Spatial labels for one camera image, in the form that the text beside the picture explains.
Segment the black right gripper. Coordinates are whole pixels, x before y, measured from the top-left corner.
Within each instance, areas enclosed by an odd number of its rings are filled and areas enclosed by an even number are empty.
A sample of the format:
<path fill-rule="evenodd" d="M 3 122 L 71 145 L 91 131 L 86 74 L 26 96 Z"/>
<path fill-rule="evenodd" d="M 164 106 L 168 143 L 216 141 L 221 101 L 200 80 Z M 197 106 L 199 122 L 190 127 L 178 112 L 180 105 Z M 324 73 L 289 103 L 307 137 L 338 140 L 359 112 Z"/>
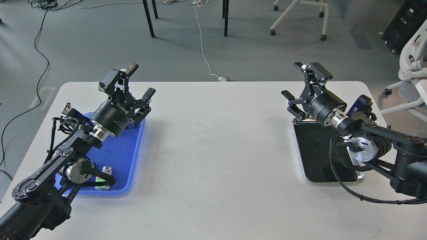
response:
<path fill-rule="evenodd" d="M 302 64 L 297 61 L 293 65 L 303 73 L 305 88 L 302 92 L 302 99 L 298 100 L 289 91 L 281 91 L 289 105 L 287 111 L 297 120 L 302 121 L 311 116 L 322 127 L 329 126 L 331 112 L 335 108 L 344 111 L 347 107 L 343 100 L 325 88 L 326 82 L 333 78 L 332 73 L 318 62 Z M 304 111 L 297 107 L 298 104 L 303 106 Z"/>

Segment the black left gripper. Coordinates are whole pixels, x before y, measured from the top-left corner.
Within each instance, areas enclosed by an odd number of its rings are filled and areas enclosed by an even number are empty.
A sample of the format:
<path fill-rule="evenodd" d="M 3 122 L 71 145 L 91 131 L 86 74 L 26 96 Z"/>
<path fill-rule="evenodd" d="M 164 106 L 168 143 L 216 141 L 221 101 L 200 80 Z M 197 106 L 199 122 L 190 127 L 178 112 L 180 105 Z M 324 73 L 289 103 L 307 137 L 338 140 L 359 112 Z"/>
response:
<path fill-rule="evenodd" d="M 111 69 L 107 76 L 99 82 L 98 90 L 110 98 L 96 109 L 90 121 L 101 125 L 117 137 L 124 129 L 135 128 L 151 111 L 151 97 L 156 90 L 148 88 L 140 100 L 136 100 L 129 92 L 129 77 L 139 68 L 136 63 L 126 69 Z"/>

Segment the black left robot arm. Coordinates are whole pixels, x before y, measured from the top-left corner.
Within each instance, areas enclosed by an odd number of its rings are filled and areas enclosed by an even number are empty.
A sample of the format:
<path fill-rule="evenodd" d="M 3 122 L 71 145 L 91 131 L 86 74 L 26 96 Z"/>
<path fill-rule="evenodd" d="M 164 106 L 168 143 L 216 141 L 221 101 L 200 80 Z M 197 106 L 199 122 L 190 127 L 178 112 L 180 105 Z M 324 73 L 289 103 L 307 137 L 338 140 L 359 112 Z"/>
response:
<path fill-rule="evenodd" d="M 50 230 L 70 218 L 71 203 L 83 186 L 112 186 L 116 179 L 96 169 L 87 153 L 102 148 L 108 137 L 118 137 L 125 128 L 136 127 L 151 111 L 155 93 L 148 88 L 135 99 L 129 92 L 129 77 L 138 69 L 109 71 L 99 82 L 108 95 L 90 117 L 67 103 L 60 117 L 52 119 L 51 143 L 44 164 L 12 190 L 15 204 L 1 217 L 2 240 L 29 240 L 42 228 Z"/>

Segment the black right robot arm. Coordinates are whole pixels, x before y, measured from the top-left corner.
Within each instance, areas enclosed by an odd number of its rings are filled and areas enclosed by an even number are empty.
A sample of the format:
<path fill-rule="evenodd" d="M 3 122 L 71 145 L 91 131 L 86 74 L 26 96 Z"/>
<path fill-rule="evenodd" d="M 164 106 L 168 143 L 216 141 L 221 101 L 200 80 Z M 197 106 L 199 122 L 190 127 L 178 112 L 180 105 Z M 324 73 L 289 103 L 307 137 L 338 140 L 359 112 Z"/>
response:
<path fill-rule="evenodd" d="M 287 111 L 296 120 L 313 120 L 321 127 L 331 127 L 337 134 L 331 138 L 329 163 L 337 182 L 351 195 L 361 201 L 382 204 L 416 205 L 426 203 L 426 138 L 406 135 L 381 127 L 372 112 L 372 100 L 360 95 L 351 109 L 345 113 L 347 104 L 326 88 L 333 75 L 320 63 L 293 64 L 304 75 L 305 86 L 300 97 L 282 91 L 287 99 Z M 396 193 L 411 196 L 409 200 L 380 200 L 361 195 L 348 188 L 340 179 L 333 164 L 333 155 L 347 153 L 362 166 L 343 165 L 359 172 L 374 170 L 389 179 Z"/>

